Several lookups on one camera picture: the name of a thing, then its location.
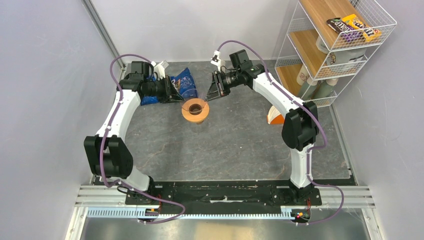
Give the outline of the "orange coffee filter box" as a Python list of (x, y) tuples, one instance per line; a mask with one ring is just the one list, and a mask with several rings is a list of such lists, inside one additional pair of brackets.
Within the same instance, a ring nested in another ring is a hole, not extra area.
[(275, 106), (271, 106), (266, 116), (269, 125), (283, 125), (285, 119)]

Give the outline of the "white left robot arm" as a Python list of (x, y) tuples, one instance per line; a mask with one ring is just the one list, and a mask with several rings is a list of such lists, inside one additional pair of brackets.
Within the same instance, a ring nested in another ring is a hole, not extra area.
[(133, 61), (130, 72), (118, 82), (115, 100), (102, 127), (95, 135), (87, 136), (83, 146), (93, 175), (133, 190), (144, 204), (152, 204), (157, 191), (153, 179), (134, 166), (134, 158), (125, 144), (126, 133), (142, 100), (155, 97), (160, 103), (183, 101), (180, 92), (165, 73), (167, 61), (159, 63)]

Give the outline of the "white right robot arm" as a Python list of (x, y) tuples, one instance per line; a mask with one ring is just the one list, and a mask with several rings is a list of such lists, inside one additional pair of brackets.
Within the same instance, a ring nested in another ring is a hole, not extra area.
[(314, 189), (308, 151), (314, 146), (319, 133), (318, 110), (314, 103), (305, 103), (278, 83), (264, 64), (253, 64), (245, 50), (230, 54), (232, 68), (223, 71), (225, 61), (215, 50), (211, 64), (216, 66), (205, 97), (212, 101), (230, 94), (231, 88), (248, 86), (266, 98), (283, 118), (281, 136), (291, 155), (291, 175), (288, 197), (300, 205)]

